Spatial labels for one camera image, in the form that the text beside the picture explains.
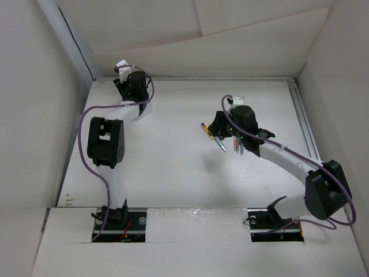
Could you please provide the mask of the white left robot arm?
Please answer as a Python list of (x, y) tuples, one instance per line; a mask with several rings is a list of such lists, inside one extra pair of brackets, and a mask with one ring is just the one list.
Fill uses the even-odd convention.
[(125, 155), (125, 124), (137, 121), (152, 111), (148, 87), (153, 83), (143, 71), (130, 72), (124, 78), (116, 78), (113, 83), (122, 101), (108, 106), (92, 106), (84, 111), (80, 119), (82, 125), (88, 112), (111, 110), (105, 117), (92, 117), (89, 123), (86, 152), (96, 170), (87, 165), (83, 157), (81, 130), (78, 131), (78, 147), (84, 166), (104, 184), (107, 192), (107, 204), (93, 217), (109, 221), (116, 229), (122, 229), (129, 220), (127, 204), (126, 199), (119, 195), (121, 185), (114, 180), (113, 173)]

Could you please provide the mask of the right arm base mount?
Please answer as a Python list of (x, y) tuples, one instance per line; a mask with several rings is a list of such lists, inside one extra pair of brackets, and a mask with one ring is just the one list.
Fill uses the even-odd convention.
[(247, 209), (247, 218), (243, 224), (250, 228), (252, 242), (304, 242), (299, 223), (293, 223), (283, 229), (285, 225), (293, 222), (292, 218), (283, 219), (275, 209), (275, 205), (284, 198), (286, 196), (278, 198), (266, 208)]

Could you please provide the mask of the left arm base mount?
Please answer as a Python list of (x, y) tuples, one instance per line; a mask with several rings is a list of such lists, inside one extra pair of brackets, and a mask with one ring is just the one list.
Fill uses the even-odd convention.
[(92, 242), (145, 242), (147, 211), (146, 208), (129, 208), (125, 200), (121, 208), (109, 209), (107, 221), (103, 226), (107, 207), (102, 206), (97, 212), (91, 213), (95, 220)]

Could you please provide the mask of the blue utility knife pen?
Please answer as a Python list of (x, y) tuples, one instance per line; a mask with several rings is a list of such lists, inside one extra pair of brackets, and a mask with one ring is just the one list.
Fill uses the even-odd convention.
[(219, 137), (214, 137), (214, 141), (217, 143), (217, 145), (223, 152), (227, 152), (225, 145), (223, 144), (222, 140)]

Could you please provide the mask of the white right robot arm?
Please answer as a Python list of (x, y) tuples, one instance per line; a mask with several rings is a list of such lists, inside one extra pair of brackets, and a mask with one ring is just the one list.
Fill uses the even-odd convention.
[(240, 151), (247, 151), (282, 168), (300, 181), (303, 194), (282, 196), (276, 207), (266, 213), (273, 227), (280, 227), (287, 219), (313, 216), (335, 224), (350, 226), (356, 222), (356, 212), (350, 220), (337, 220), (333, 215), (345, 205), (354, 209), (352, 194), (341, 165), (331, 160), (323, 162), (308, 158), (275, 139), (275, 134), (260, 128), (253, 109), (246, 105), (232, 105), (216, 112), (207, 132), (217, 141), (232, 137)]

